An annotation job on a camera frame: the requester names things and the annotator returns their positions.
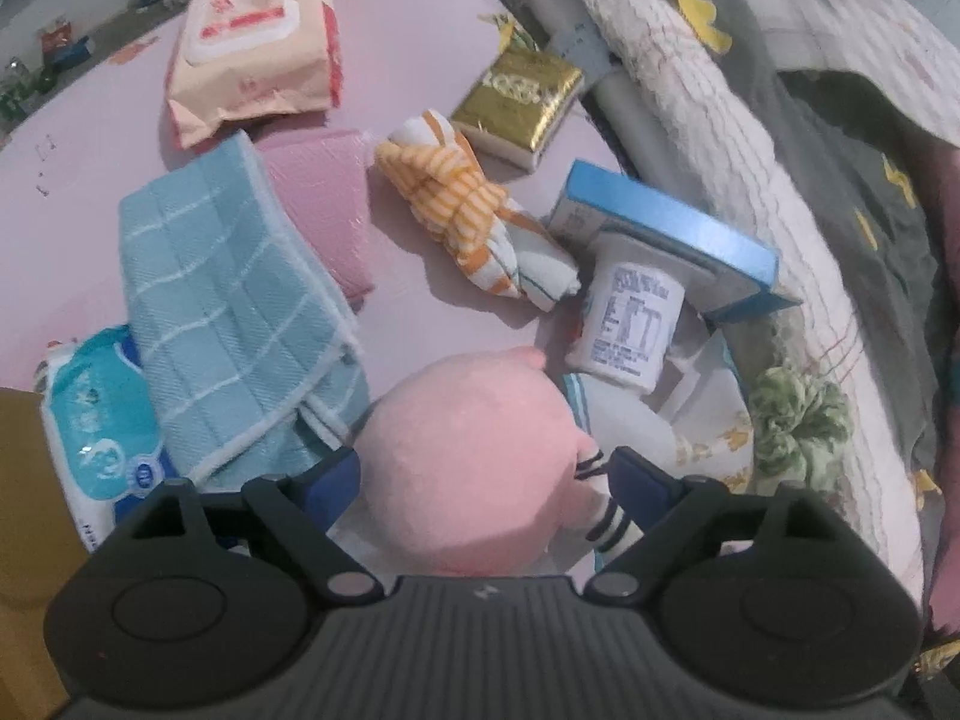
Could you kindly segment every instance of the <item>white bottle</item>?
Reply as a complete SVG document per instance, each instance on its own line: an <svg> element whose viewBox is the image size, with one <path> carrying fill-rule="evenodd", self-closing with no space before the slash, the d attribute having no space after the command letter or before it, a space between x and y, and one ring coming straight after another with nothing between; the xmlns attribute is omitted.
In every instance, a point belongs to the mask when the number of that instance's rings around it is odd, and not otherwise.
<svg viewBox="0 0 960 720"><path fill-rule="evenodd" d="M596 271L581 335L566 363L641 394L651 394L664 369L683 296L714 276L683 258L617 232L595 241Z"/></svg>

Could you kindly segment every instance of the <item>pink plush toy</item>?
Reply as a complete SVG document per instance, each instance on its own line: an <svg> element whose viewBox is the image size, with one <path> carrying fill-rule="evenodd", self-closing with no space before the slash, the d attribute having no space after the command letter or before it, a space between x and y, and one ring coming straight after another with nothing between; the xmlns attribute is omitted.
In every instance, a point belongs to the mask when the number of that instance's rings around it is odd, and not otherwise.
<svg viewBox="0 0 960 720"><path fill-rule="evenodd" d="M640 537L544 363L532 347L435 362L390 391L357 437L371 517L422 572L517 574L560 528L608 557Z"/></svg>

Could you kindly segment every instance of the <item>pink towel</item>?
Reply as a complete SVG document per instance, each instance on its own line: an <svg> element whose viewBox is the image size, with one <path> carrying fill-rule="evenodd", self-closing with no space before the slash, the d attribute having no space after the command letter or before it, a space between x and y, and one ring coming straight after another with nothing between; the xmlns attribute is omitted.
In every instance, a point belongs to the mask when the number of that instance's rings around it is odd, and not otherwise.
<svg viewBox="0 0 960 720"><path fill-rule="evenodd" d="M351 303L373 289L367 265L367 154L355 130L270 124L257 141L280 203Z"/></svg>

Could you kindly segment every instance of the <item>rolled cloth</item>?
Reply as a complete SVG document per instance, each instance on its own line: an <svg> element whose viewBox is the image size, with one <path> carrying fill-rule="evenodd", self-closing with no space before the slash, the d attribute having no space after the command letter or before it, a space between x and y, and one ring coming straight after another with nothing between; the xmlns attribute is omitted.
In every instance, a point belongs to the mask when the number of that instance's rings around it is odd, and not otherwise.
<svg viewBox="0 0 960 720"><path fill-rule="evenodd" d="M550 311L580 289L573 258L487 180L467 139L437 111L407 119L376 148L376 164L481 290Z"/></svg>

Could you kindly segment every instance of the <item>blue wet wipes package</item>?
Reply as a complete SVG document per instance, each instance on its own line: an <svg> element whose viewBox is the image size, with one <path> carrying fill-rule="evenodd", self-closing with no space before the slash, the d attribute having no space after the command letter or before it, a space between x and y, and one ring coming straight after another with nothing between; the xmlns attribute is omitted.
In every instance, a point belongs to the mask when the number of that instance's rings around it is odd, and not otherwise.
<svg viewBox="0 0 960 720"><path fill-rule="evenodd" d="M56 475L93 551L150 491L176 476L126 325L46 357L43 426Z"/></svg>

